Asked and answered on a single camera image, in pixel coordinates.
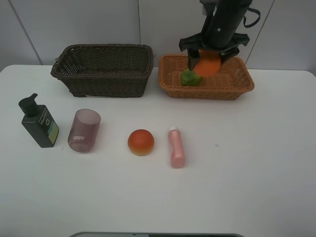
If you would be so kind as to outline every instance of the orange fruit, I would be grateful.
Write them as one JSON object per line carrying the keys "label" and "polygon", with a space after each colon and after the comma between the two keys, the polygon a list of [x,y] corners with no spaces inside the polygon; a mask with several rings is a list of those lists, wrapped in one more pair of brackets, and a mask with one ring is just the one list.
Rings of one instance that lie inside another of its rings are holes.
{"label": "orange fruit", "polygon": [[215,75],[221,67],[221,57],[212,51],[199,50],[200,60],[193,71],[202,77]]}
{"label": "orange fruit", "polygon": [[130,134],[127,144],[132,153],[137,156],[145,156],[152,151],[155,140],[149,131],[139,129]]}

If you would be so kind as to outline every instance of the pink bottle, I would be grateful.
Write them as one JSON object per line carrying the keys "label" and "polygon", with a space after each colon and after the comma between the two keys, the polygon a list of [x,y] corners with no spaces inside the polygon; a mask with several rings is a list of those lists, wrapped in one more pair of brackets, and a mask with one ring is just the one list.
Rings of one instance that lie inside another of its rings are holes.
{"label": "pink bottle", "polygon": [[171,147],[171,166],[182,168],[185,163],[180,131],[177,127],[169,129],[168,139]]}

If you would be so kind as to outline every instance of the green vegetable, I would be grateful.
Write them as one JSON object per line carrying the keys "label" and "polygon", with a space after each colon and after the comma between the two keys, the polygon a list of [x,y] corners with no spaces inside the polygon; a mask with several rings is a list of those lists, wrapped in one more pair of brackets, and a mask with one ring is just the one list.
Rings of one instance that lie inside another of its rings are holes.
{"label": "green vegetable", "polygon": [[195,72],[186,69],[180,76],[180,82],[183,86],[198,86],[202,81],[202,77]]}

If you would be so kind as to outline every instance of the pump dispenser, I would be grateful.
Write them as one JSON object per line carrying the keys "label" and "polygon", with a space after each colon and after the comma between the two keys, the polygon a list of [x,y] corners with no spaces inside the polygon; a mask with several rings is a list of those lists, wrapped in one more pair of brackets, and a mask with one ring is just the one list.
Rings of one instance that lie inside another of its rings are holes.
{"label": "pump dispenser", "polygon": [[24,98],[19,106],[25,114],[22,125],[39,144],[40,147],[53,147],[55,145],[59,128],[45,105],[35,102],[37,94]]}

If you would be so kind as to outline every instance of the robotic arm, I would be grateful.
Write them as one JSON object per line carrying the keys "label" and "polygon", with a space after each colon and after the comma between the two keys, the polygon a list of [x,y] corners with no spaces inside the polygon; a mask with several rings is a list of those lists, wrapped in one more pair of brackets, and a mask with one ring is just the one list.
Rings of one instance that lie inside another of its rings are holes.
{"label": "robotic arm", "polygon": [[[222,63],[239,54],[238,46],[250,41],[247,34],[235,33],[243,19],[246,28],[256,25],[260,20],[260,11],[250,8],[252,0],[200,0],[206,12],[202,31],[196,35],[180,39],[181,51],[188,50],[189,70],[193,70],[199,61],[199,49],[219,53]],[[246,11],[259,15],[252,24],[246,25]]]}

